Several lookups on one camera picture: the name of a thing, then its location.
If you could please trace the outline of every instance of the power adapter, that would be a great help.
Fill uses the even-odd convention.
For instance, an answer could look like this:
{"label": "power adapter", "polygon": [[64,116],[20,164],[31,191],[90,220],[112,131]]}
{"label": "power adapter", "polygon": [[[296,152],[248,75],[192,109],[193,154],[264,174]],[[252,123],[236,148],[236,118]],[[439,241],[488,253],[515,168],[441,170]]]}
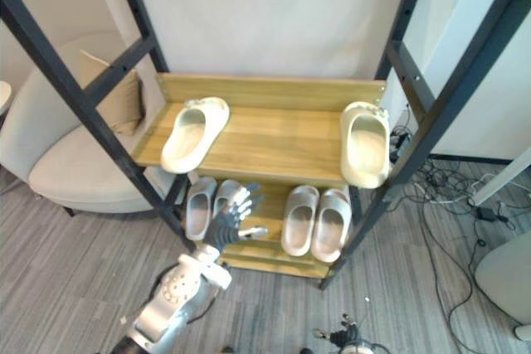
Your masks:
{"label": "power adapter", "polygon": [[475,216],[480,220],[485,221],[496,221],[498,220],[498,217],[496,217],[496,214],[492,209],[489,207],[476,207],[475,208]]}

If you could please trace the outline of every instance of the gray carpet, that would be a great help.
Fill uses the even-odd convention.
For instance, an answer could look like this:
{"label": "gray carpet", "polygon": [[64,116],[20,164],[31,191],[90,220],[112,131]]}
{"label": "gray carpet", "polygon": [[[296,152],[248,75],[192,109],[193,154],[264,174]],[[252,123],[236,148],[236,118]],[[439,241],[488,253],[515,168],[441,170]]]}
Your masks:
{"label": "gray carpet", "polygon": [[[474,177],[500,168],[461,165]],[[515,181],[531,187],[531,173]],[[511,186],[489,204],[498,198],[529,203],[523,190]],[[366,205],[366,194],[363,199]],[[127,328],[120,317],[135,311],[154,276],[183,252],[170,229],[151,213],[81,212],[70,218],[26,185],[2,196],[0,206],[0,352],[5,354],[108,352]],[[473,218],[453,216],[439,205],[426,206],[426,213],[437,238],[466,265],[475,241]],[[531,229],[531,213],[511,220],[515,231],[499,222],[478,224],[487,246],[476,259]],[[465,280],[440,251],[436,260],[448,307],[465,296]],[[418,206],[410,202],[380,220],[324,292],[312,279],[239,269],[233,278],[208,316],[181,335],[175,353],[215,353],[226,344],[245,354],[295,354],[301,347],[335,352],[311,331],[336,329],[344,312],[359,322],[364,318],[363,337],[394,354],[458,352],[437,305]],[[457,334],[480,352],[531,352],[531,344],[512,336],[514,322],[477,291],[453,323]]]}

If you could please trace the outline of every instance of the wooden shelf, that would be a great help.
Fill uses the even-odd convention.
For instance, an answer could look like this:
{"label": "wooden shelf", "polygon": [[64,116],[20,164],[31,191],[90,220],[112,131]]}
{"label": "wooden shelf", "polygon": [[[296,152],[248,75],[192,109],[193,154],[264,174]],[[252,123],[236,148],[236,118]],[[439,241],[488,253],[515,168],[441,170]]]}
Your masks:
{"label": "wooden shelf", "polygon": [[[318,187],[343,184],[339,170],[341,110],[346,104],[360,100],[360,95],[361,99],[369,97],[373,102],[382,96],[379,81],[259,80],[166,74],[158,79],[168,100],[218,95],[231,107],[229,122],[197,169],[199,174],[308,183]],[[260,95],[257,91],[267,88],[271,92]],[[287,109],[286,105],[307,109]],[[182,108],[182,102],[167,103],[133,151],[137,163],[160,164],[163,145]]]}
{"label": "wooden shelf", "polygon": [[238,269],[254,269],[269,273],[288,274],[307,278],[324,278],[329,267],[321,264],[286,263],[271,259],[259,259],[238,255],[223,255],[221,262],[227,262]]}
{"label": "wooden shelf", "polygon": [[140,165],[160,164],[160,154],[183,104],[216,96],[231,117],[196,170],[200,176],[258,181],[265,200],[241,227],[263,225],[259,240],[229,245],[229,265],[300,277],[324,278],[329,265],[307,254],[286,254],[280,239],[285,201],[295,185],[344,187],[339,119],[354,101],[379,104],[383,81],[270,79],[159,74],[166,106],[133,151]]}
{"label": "wooden shelf", "polygon": [[286,263],[323,265],[326,263],[318,261],[310,252],[304,256],[294,257],[284,252],[280,243],[263,241],[243,241],[237,244],[228,245],[223,251],[224,255],[239,257],[252,257],[274,261],[284,261]]}

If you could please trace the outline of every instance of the black metal frame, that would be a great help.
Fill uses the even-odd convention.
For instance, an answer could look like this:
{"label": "black metal frame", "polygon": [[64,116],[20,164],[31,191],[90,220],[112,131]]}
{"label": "black metal frame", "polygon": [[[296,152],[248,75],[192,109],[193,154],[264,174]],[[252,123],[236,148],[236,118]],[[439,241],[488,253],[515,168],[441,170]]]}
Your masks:
{"label": "black metal frame", "polygon": [[[95,106],[114,85],[147,53],[158,71],[168,70],[142,0],[128,2],[142,37],[96,77],[86,92],[78,86],[22,0],[1,0],[0,11],[13,35],[63,100],[159,215],[181,236],[185,245],[192,249],[194,245],[184,237],[183,228],[173,208],[181,187],[188,184],[187,178],[183,175],[176,176],[166,198],[161,198],[143,175],[144,170],[128,155],[95,110]],[[350,188],[355,219],[354,233],[339,259],[330,267],[328,275],[321,280],[319,286],[322,289],[329,285],[347,258],[362,243],[365,235],[395,198],[398,188],[410,180],[430,155],[431,149],[465,106],[531,8],[531,0],[494,0],[443,91],[434,99],[422,73],[402,42],[416,3],[417,0],[400,1],[376,78],[386,79],[394,67],[419,123],[419,129],[388,180],[375,191],[371,204],[363,214],[358,189]]]}
{"label": "black metal frame", "polygon": [[187,248],[193,250],[195,244],[186,239],[181,222],[175,214],[173,206],[178,189],[183,186],[186,176],[177,175],[167,197],[160,197],[145,177],[144,169],[130,157],[95,108],[114,86],[125,77],[131,68],[148,53],[157,71],[168,71],[143,1],[128,0],[128,2],[134,19],[139,26],[141,38],[97,76],[86,88],[86,91],[82,90],[77,84],[22,0],[0,0],[0,17],[2,17],[9,30],[50,81],[57,93],[100,143],[125,176],[172,230],[180,236]]}
{"label": "black metal frame", "polygon": [[321,280],[319,286],[322,289],[330,284],[348,257],[359,247],[365,235],[395,199],[399,188],[409,182],[413,173],[430,155],[430,151],[474,94],[531,8],[531,0],[494,0],[450,79],[435,102],[432,102],[431,92],[402,42],[414,1],[401,1],[377,78],[386,79],[391,65],[397,70],[408,100],[415,103],[412,108],[419,120],[419,129],[388,180],[376,190],[361,221],[355,225],[354,233],[343,248],[341,256],[330,267],[328,275]]}

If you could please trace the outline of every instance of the chair leg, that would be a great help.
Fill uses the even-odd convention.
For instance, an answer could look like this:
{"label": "chair leg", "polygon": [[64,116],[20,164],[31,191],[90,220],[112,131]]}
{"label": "chair leg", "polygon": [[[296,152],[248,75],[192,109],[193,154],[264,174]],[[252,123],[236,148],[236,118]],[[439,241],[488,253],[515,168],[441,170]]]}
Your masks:
{"label": "chair leg", "polygon": [[7,187],[5,187],[4,189],[2,189],[0,191],[0,195],[3,195],[7,192],[10,192],[11,190],[17,188],[18,186],[20,186],[21,184],[23,183],[22,180],[19,180],[19,179],[16,179],[16,180],[13,180],[11,183],[9,183],[9,185]]}
{"label": "chair leg", "polygon": [[63,206],[63,209],[65,209],[66,213],[68,213],[68,216],[70,217],[74,217],[76,215],[70,207]]}

